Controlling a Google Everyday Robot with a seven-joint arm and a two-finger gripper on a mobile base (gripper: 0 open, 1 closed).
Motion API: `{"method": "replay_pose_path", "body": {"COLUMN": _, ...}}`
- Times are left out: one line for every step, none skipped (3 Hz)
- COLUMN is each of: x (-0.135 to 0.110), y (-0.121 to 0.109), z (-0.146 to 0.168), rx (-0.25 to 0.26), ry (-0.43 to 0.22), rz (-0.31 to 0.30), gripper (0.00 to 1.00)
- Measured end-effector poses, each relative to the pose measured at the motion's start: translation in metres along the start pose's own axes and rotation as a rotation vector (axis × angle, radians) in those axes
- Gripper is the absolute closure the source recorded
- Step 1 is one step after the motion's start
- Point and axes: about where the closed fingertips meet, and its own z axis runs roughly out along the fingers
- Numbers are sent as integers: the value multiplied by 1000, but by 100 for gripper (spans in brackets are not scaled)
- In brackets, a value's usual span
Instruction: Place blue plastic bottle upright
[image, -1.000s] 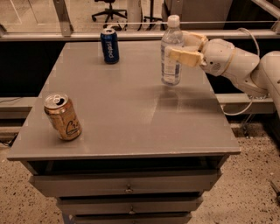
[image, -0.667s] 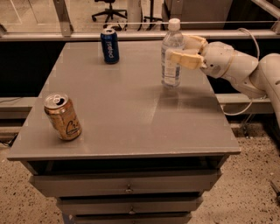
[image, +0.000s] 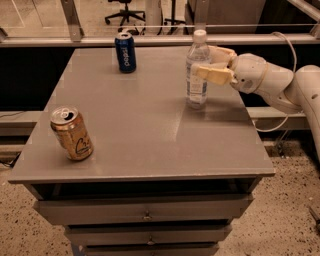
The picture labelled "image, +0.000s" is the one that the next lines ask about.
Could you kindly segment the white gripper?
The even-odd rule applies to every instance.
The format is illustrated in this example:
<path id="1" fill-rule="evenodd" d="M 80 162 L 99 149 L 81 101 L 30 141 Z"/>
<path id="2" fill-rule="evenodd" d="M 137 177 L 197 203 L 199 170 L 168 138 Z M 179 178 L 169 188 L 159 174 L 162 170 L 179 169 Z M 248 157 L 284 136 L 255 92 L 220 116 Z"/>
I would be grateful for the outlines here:
<path id="1" fill-rule="evenodd" d="M 220 63 L 228 68 L 198 66 L 195 75 L 216 85 L 231 83 L 243 93 L 254 93 L 264 100 L 276 98 L 292 82 L 294 73 L 286 68 L 267 62 L 250 53 L 237 56 L 233 49 L 210 46 L 211 63 Z"/>

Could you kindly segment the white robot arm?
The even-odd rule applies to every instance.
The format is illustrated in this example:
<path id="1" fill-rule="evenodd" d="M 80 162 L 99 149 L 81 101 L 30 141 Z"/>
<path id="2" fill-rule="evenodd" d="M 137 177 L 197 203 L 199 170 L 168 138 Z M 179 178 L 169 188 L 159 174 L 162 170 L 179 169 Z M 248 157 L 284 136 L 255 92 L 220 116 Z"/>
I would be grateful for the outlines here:
<path id="1" fill-rule="evenodd" d="M 230 84 L 237 91 L 254 93 L 271 107 L 287 114 L 302 111 L 320 158 L 320 68 L 307 65 L 298 71 L 267 62 L 264 58 L 210 46 L 209 63 L 193 64 L 191 74 L 216 85 Z"/>

